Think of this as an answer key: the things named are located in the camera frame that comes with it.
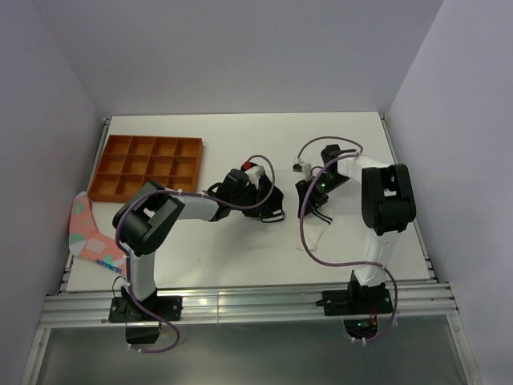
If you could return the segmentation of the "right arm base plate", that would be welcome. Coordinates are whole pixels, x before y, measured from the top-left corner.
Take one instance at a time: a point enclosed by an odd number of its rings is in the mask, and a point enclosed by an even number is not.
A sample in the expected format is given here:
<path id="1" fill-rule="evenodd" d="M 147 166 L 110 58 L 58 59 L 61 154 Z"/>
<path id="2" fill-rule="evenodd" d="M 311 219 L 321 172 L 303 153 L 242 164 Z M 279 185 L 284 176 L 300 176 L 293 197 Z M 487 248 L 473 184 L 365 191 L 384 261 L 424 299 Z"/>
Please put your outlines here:
<path id="1" fill-rule="evenodd" d="M 391 314 L 393 311 L 388 290 L 385 290 L 384 296 L 370 298 L 350 293 L 349 290 L 326 290 L 315 304 L 323 308 L 325 316 Z"/>

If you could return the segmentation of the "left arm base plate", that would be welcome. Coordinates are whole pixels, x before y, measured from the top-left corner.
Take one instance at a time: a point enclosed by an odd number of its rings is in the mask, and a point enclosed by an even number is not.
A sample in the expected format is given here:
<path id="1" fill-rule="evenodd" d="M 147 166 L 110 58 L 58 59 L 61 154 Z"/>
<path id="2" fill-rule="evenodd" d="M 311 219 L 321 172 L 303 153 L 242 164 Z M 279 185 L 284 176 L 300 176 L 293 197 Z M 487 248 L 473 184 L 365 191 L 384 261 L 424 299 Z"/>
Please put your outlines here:
<path id="1" fill-rule="evenodd" d="M 183 299 L 181 296 L 156 296 L 137 306 L 130 297 L 116 297 L 111 302 L 109 323 L 150 322 L 156 319 L 148 312 L 167 321 L 179 321 Z"/>

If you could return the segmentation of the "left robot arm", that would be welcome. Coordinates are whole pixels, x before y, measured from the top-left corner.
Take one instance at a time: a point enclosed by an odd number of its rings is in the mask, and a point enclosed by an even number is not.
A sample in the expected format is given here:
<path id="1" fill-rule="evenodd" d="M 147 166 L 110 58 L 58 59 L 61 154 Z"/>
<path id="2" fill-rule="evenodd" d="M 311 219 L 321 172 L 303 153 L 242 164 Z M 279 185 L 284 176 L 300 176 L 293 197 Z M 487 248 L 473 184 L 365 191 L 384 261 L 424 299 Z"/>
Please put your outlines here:
<path id="1" fill-rule="evenodd" d="M 216 222 L 231 211 L 258 207 L 256 193 L 265 170 L 251 165 L 233 169 L 222 182 L 207 192 L 172 190 L 147 182 L 115 215 L 115 241 L 127 258 L 125 290 L 131 296 L 127 311 L 138 320 L 147 320 L 156 310 L 154 278 L 157 249 L 180 220 Z"/>

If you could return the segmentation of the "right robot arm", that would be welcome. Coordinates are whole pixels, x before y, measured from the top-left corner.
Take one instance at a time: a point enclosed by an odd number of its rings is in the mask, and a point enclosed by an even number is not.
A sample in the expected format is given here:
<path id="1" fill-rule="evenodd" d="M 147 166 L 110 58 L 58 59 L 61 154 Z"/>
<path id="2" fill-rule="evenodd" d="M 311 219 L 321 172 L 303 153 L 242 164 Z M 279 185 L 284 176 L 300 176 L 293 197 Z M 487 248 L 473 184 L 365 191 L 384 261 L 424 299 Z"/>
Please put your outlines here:
<path id="1" fill-rule="evenodd" d="M 370 288 L 385 282 L 387 265 L 395 244 L 416 217 L 416 204 L 409 169 L 404 164 L 385 164 L 363 155 L 363 147 L 342 150 L 336 144 L 321 152 L 323 166 L 313 176 L 312 167 L 299 156 L 293 171 L 304 179 L 296 183 L 299 195 L 299 232 L 305 252 L 317 263 L 328 267 L 352 266 L 352 279 L 359 286 L 346 297 L 351 310 L 362 313 L 374 304 Z M 354 180 L 361 186 L 361 214 L 367 228 L 362 261 L 325 262 L 312 253 L 305 237 L 305 216 L 315 213 L 329 199 L 329 193 Z"/>

